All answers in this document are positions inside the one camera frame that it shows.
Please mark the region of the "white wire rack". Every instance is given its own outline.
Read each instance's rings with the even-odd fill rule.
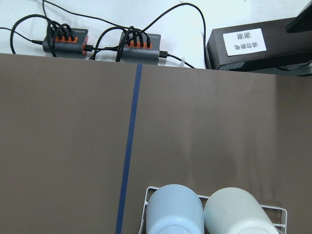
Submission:
[[[146,210],[146,206],[148,204],[148,194],[150,193],[154,193],[156,190],[158,190],[159,187],[155,187],[155,186],[149,186],[146,189],[145,192],[145,199],[144,199],[144,205],[143,205],[143,210],[142,210],[142,218],[141,218],[141,225],[140,225],[140,229],[138,234],[143,234],[143,226],[145,223],[145,210]],[[204,196],[204,195],[197,195],[199,198],[203,199],[203,200],[208,200],[209,197],[208,196]],[[281,207],[277,207],[277,206],[268,206],[268,205],[260,205],[263,209],[267,209],[267,210],[275,210],[275,211],[280,211],[281,212],[281,220],[279,223],[273,223],[273,225],[276,227],[277,231],[280,234],[287,234],[287,210]]]

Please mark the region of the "brown table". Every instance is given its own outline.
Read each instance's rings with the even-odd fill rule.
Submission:
[[[136,64],[5,54],[0,63],[1,233],[115,233],[119,212],[122,233],[136,234],[146,188],[170,183],[202,195],[245,189],[288,210],[289,234],[312,232],[312,79],[150,65],[138,75]]]

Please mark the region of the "orange usb port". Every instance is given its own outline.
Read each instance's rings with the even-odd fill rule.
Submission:
[[[78,40],[78,37],[75,37],[75,40],[71,40],[70,38],[68,40],[65,39],[65,37],[62,37],[62,40],[60,40],[59,38],[57,38],[55,41],[57,42],[69,42],[69,43],[76,43]]]
[[[135,43],[133,42],[133,40],[130,42],[130,45],[127,45],[127,47],[131,47],[131,48],[137,48],[137,49],[152,49],[153,45],[151,44],[150,47],[147,47],[147,43],[144,42],[143,47],[141,47],[140,42],[137,42],[137,45],[135,46]]]

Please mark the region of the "power adapter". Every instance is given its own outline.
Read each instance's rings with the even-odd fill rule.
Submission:
[[[159,34],[147,34],[150,38],[149,43],[146,35],[141,35],[143,36],[143,41],[138,42],[134,38],[133,41],[124,45],[120,62],[158,65],[161,36]]]
[[[55,53],[58,57],[72,58],[72,59],[84,59],[87,52],[84,50],[88,41],[88,30],[80,28],[72,28],[72,32],[75,35],[75,39],[70,37],[61,39],[57,38],[55,41]],[[46,53],[51,53],[49,48],[47,37],[42,42],[43,50]]]

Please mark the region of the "black box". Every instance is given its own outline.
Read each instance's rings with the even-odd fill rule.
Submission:
[[[210,69],[253,71],[308,62],[312,58],[312,31],[287,33],[285,26],[295,18],[214,29],[207,50]],[[266,51],[228,56],[223,34],[260,28]]]

